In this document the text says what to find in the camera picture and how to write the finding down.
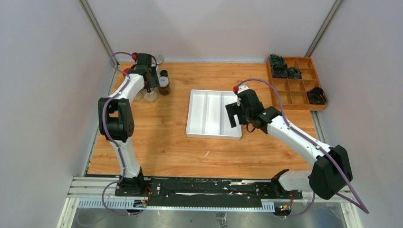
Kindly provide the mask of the white divided plastic tray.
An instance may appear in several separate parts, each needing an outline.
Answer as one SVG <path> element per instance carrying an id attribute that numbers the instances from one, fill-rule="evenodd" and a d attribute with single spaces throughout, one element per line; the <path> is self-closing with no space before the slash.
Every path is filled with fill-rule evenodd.
<path id="1" fill-rule="evenodd" d="M 231 127 L 225 107 L 236 101 L 232 91 L 191 90 L 186 135 L 191 138 L 239 140 L 242 128 L 238 122 L 234 128 Z"/>

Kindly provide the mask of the clear lidded glass jar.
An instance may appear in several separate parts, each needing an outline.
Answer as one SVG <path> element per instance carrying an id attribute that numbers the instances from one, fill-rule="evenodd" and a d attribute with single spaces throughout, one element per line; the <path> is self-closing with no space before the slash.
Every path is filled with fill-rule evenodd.
<path id="1" fill-rule="evenodd" d="M 158 98 L 158 92 L 156 90 L 150 90 L 149 92 L 147 90 L 144 90 L 143 94 L 143 99 L 148 101 L 148 102 L 153 102 Z"/>

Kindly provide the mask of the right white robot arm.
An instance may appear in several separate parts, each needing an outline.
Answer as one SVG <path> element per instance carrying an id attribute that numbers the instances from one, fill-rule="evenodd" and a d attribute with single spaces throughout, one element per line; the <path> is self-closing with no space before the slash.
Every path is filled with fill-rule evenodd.
<path id="1" fill-rule="evenodd" d="M 272 194 L 284 198 L 292 190 L 313 191 L 329 200 L 351 181 L 352 171 L 346 149 L 332 147 L 296 127 L 275 107 L 264 108 L 256 92 L 246 85 L 235 86 L 237 101 L 225 106 L 231 127 L 251 124 L 297 152 L 311 166 L 311 171 L 283 170 L 276 174 Z"/>

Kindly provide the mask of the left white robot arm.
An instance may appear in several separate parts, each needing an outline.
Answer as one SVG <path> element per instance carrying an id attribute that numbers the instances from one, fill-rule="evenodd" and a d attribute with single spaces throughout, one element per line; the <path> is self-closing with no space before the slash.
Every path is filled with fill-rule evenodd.
<path id="1" fill-rule="evenodd" d="M 98 100 L 100 133 L 110 142 L 120 165 L 117 196 L 141 196 L 146 189 L 142 168 L 137 161 L 132 143 L 134 117 L 131 102 L 143 90 L 158 86 L 156 58 L 147 53 L 132 53 L 134 66 L 121 71 L 123 82 L 108 97 Z"/>

